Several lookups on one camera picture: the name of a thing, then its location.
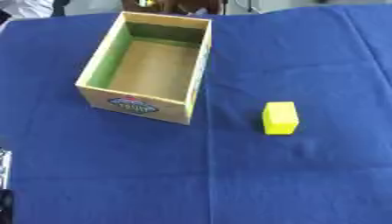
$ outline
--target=table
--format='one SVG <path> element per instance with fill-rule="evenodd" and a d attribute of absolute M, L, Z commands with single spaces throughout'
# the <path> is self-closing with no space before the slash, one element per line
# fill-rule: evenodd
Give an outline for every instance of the table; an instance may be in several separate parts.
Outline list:
<path fill-rule="evenodd" d="M 390 6 L 215 17 L 189 127 L 77 92 L 115 17 L 11 22 L 0 36 L 16 223 L 391 223 Z M 295 135 L 263 134 L 275 101 L 296 103 Z"/>

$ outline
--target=yellow block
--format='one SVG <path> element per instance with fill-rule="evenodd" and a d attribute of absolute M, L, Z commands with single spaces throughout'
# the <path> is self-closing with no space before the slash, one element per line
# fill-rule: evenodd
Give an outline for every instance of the yellow block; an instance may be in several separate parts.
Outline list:
<path fill-rule="evenodd" d="M 262 121 L 266 135 L 291 135 L 299 124 L 294 102 L 267 102 L 262 112 Z"/>
<path fill-rule="evenodd" d="M 151 6 L 151 5 L 153 5 L 154 4 L 154 1 L 153 0 L 147 0 L 147 6 Z"/>

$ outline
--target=printed logo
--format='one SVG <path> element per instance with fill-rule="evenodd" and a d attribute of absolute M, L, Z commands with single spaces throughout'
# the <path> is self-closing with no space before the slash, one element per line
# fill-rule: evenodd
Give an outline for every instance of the printed logo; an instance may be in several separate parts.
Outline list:
<path fill-rule="evenodd" d="M 116 105 L 117 107 L 129 110 L 131 113 L 138 114 L 138 115 L 159 111 L 159 109 L 145 102 L 138 101 L 137 99 L 135 99 L 135 97 L 132 96 L 109 99 L 108 102 L 110 102 L 113 105 Z"/>

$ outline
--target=white wall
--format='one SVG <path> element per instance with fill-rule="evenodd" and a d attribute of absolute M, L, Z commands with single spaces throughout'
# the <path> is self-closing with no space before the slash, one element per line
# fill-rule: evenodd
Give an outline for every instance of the white wall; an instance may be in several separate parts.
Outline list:
<path fill-rule="evenodd" d="M 242 6 L 247 6 L 248 0 L 236 0 Z M 314 0 L 252 0 L 253 5 L 261 12 L 278 11 L 289 8 L 316 5 Z M 330 0 L 330 4 L 385 4 L 392 0 Z M 235 4 L 235 0 L 229 0 L 228 14 L 246 14 L 247 11 Z"/>

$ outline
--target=cardboard box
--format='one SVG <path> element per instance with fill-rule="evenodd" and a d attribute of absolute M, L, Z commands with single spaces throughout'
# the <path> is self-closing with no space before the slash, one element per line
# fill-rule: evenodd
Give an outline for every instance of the cardboard box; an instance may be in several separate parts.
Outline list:
<path fill-rule="evenodd" d="M 211 20 L 122 12 L 76 86 L 93 106 L 189 124 Z"/>

